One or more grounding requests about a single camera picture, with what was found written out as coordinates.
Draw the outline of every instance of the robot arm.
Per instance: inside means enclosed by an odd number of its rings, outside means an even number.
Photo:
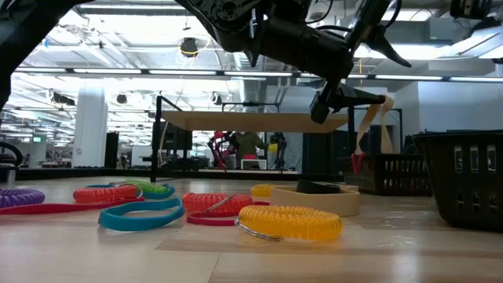
[[[276,132],[270,137],[270,142],[277,144],[276,160],[274,161],[275,169],[285,169],[285,151],[288,145],[285,136],[281,132]]]
[[[353,56],[361,43],[393,61],[410,67],[385,39],[381,19],[389,0],[363,0],[357,8],[353,28],[306,25],[311,0],[177,0],[193,13],[208,33],[229,52],[243,51],[251,66],[264,55],[327,80],[325,89],[311,104],[311,119],[324,123],[330,109],[380,104],[384,97],[347,95],[340,87],[349,76]],[[343,29],[345,36],[329,32]]]

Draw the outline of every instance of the laundry basket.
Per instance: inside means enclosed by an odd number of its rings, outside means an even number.
[[[354,172],[351,158],[340,159],[344,181],[364,193],[381,196],[431,196],[421,154],[366,154]]]
[[[451,226],[503,230],[503,133],[418,134],[442,218]]]

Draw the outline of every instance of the yellow object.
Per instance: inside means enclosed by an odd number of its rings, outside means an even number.
[[[277,144],[270,144],[268,147],[267,147],[267,150],[275,153],[277,152]]]
[[[249,205],[241,209],[239,220],[259,233],[304,240],[334,240],[343,229],[338,215],[302,207]]]
[[[255,197],[270,197],[272,185],[255,185],[251,188],[251,194]]]

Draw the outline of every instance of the ceiling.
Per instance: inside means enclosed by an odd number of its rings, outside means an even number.
[[[356,2],[334,1],[329,16],[322,24],[345,23],[352,18]],[[467,34],[466,29],[458,24],[473,24],[454,23],[446,15],[449,4],[450,1],[404,1],[398,21],[388,31],[388,38],[404,57],[421,59],[411,60],[412,68],[401,67],[362,47],[357,51],[359,58],[355,60],[353,72],[421,75],[441,75],[447,72],[485,75],[492,72],[494,65],[490,60],[433,60],[431,57],[432,54],[441,57],[446,47],[452,46]],[[319,17],[328,7],[329,1],[326,0],[313,3],[308,18]],[[246,63],[240,64],[240,58],[236,59],[234,54],[223,51],[195,17],[180,8],[170,0],[100,0],[77,6],[60,20],[21,66],[198,70],[249,68]],[[393,9],[390,9],[384,19],[389,19],[392,13]],[[431,31],[435,29],[429,23],[442,19],[448,23],[447,34],[454,34],[459,39],[431,39]],[[428,30],[429,37],[420,28]],[[196,57],[182,55],[180,43],[184,38],[196,39],[200,50]],[[289,70],[289,67],[266,58],[261,70],[283,71]],[[13,74],[13,90],[6,108],[29,110],[4,111],[2,134],[7,138],[28,141],[31,134],[43,133],[48,134],[49,141],[57,145],[71,144],[75,130],[75,107],[55,103],[51,97],[55,93],[62,94],[78,104],[79,85],[84,79],[84,75]],[[155,97],[159,94],[184,111],[221,111],[221,106],[212,102],[215,95],[223,101],[242,102],[250,100],[250,90],[254,87],[256,91],[253,93],[257,95],[252,99],[276,101],[281,94],[295,111],[307,109],[313,95],[308,88],[297,86],[294,80],[285,79],[132,79],[115,75],[106,76],[104,80],[109,94],[108,130],[120,132],[120,141],[124,145],[149,144],[145,139],[152,133],[149,111],[155,112]],[[260,89],[261,83],[266,84],[266,87]],[[397,82],[360,81],[353,84],[388,87],[391,91],[403,87],[403,83]],[[127,96],[126,104],[117,102],[119,94]],[[233,111],[249,109],[236,107]]]

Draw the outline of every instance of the blue silicone band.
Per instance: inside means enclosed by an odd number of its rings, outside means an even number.
[[[160,211],[178,207],[169,215],[154,217],[127,217],[122,216],[132,211]],[[176,197],[165,201],[146,201],[123,204],[114,208],[102,210],[98,223],[106,228],[118,231],[145,231],[159,228],[179,219],[185,214],[182,199]]]

